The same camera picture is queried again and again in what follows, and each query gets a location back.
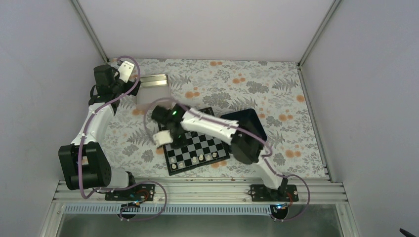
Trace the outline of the dark blue tin box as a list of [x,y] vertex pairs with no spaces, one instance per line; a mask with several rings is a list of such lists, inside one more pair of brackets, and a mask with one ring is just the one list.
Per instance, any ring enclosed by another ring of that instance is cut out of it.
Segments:
[[266,132],[261,124],[261,121],[254,109],[245,109],[236,112],[223,114],[220,118],[228,120],[249,121],[255,128],[255,135],[258,135],[264,141],[267,141]]

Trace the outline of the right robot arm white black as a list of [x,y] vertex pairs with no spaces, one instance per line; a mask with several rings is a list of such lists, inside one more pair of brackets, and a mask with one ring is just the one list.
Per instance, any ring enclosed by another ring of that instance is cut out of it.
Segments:
[[229,145],[237,161],[254,168],[272,200],[280,201],[286,196],[288,179],[269,164],[267,158],[273,154],[272,148],[257,134],[252,122],[217,118],[182,104],[171,109],[157,105],[151,118],[165,127],[153,135],[158,147],[169,144],[172,148],[183,148],[188,132],[212,136]]

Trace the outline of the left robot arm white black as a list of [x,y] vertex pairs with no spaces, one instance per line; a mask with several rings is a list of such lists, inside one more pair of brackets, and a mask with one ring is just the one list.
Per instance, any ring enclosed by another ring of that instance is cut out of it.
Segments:
[[118,188],[118,194],[126,200],[137,195],[138,187],[128,171],[112,169],[100,144],[106,129],[117,112],[119,97],[136,95],[140,83],[130,81],[134,65],[123,61],[118,68],[101,65],[94,68],[96,84],[90,90],[88,114],[76,138],[61,146],[58,156],[64,179],[69,190],[105,187]]

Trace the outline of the black grey chess board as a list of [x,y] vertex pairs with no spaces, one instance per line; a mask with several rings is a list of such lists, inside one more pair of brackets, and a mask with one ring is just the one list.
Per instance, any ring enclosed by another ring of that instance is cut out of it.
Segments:
[[[164,127],[158,124],[159,131]],[[200,132],[186,132],[187,145],[180,149],[173,149],[170,144],[162,146],[166,159],[168,174],[170,176],[189,171],[204,165],[209,165],[230,158],[228,145],[221,140]],[[217,157],[213,158],[212,153],[216,152]],[[199,156],[203,155],[204,160],[199,161]],[[206,156],[211,155],[211,160],[206,160]],[[192,157],[197,158],[197,163],[192,163]],[[176,164],[177,169],[172,169],[171,165]]]

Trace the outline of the silver metal tin tray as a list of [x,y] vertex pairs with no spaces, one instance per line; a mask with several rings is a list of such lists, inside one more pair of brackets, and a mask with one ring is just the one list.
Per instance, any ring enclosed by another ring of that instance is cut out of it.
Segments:
[[140,87],[135,97],[135,106],[145,111],[155,100],[171,97],[169,76],[167,74],[144,76],[140,78]]

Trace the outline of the floral patterned table mat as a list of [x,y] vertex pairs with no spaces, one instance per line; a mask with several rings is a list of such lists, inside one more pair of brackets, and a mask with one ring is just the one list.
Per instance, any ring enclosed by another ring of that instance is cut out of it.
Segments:
[[[138,75],[168,75],[171,95],[195,108],[212,107],[220,116],[254,109],[273,148],[270,164],[283,174],[324,178],[305,96],[292,62],[140,59]],[[112,168],[141,177],[165,177],[164,151],[150,141],[145,128],[158,130],[146,107],[124,97],[111,120],[102,149]]]

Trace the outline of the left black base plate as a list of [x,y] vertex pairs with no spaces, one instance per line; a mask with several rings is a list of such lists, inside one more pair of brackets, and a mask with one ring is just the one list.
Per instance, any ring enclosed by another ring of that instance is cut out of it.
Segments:
[[106,201],[153,201],[155,184],[140,184],[124,191],[113,191],[105,194]]

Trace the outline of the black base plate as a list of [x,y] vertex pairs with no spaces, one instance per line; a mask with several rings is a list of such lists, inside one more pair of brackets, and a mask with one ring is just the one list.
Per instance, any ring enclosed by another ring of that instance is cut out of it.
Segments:
[[296,185],[287,185],[285,188],[270,189],[264,185],[251,185],[248,195],[252,202],[286,202],[299,201]]
[[124,191],[113,191],[105,194],[106,201],[153,201],[155,184],[140,184]]

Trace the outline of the aluminium corner post left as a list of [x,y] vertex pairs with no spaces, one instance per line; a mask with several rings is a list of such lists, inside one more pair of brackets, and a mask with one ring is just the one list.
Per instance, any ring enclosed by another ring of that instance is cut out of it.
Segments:
[[78,15],[79,19],[81,20],[81,23],[83,24],[89,38],[91,39],[96,51],[98,52],[98,54],[100,55],[101,59],[104,61],[104,63],[108,63],[109,62],[109,58],[105,53],[105,50],[102,46],[102,44],[100,43],[100,40],[97,36],[97,34],[95,33],[85,11],[83,10],[83,7],[80,3],[79,0],[69,0],[69,2],[72,4],[76,14]]

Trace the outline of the aluminium corner post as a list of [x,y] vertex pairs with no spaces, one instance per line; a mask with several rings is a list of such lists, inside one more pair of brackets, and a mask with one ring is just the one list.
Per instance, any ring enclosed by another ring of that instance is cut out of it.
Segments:
[[98,52],[98,54],[100,55],[101,59],[104,61],[104,63],[108,63],[109,62],[109,58],[105,53],[105,50],[102,46],[102,44],[100,43],[100,40],[97,36],[97,34],[95,33],[85,11],[83,10],[83,7],[80,3],[79,0],[69,0],[69,2],[72,4],[76,14],[78,15],[79,19],[81,20],[81,23],[83,24],[89,38],[91,39],[96,51]]
[[335,12],[337,11],[338,7],[342,3],[342,0],[333,0],[330,7],[328,8],[324,18],[322,19],[319,27],[317,28],[314,36],[312,37],[309,45],[307,46],[306,50],[304,51],[300,61],[298,62],[298,68],[302,70],[303,65],[306,63],[308,57],[310,56],[312,50],[314,49],[316,43],[320,39],[321,35],[323,34],[325,28],[327,27],[328,23],[331,21],[332,17],[334,16]]

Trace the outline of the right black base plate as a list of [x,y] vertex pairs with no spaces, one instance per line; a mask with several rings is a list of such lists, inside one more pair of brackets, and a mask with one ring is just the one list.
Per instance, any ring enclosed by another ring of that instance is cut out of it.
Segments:
[[251,185],[248,195],[252,202],[286,202],[299,201],[296,185],[287,185],[285,188],[270,189],[264,185]]

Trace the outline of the aluminium rail frame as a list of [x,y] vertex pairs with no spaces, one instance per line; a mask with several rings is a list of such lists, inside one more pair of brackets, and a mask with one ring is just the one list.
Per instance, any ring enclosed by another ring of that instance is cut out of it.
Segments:
[[[162,204],[167,193],[169,204],[250,204],[248,195],[252,184],[260,184],[258,178],[156,178],[153,202]],[[325,179],[289,179],[289,184],[296,185],[299,204],[309,201],[311,204],[342,204],[348,202],[342,183],[331,183]]]

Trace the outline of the aluminium corner post right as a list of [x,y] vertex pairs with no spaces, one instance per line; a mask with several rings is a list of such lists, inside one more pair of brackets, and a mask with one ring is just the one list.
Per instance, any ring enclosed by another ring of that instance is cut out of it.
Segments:
[[306,63],[308,57],[310,56],[312,50],[314,49],[316,43],[320,39],[321,35],[323,34],[325,28],[327,27],[328,23],[331,21],[332,17],[334,16],[335,12],[337,11],[338,7],[342,3],[342,0],[333,0],[330,7],[328,8],[324,18],[322,19],[319,27],[317,28],[314,36],[312,37],[309,45],[307,46],[306,50],[304,51],[300,61],[298,62],[298,68],[302,70],[303,65]]

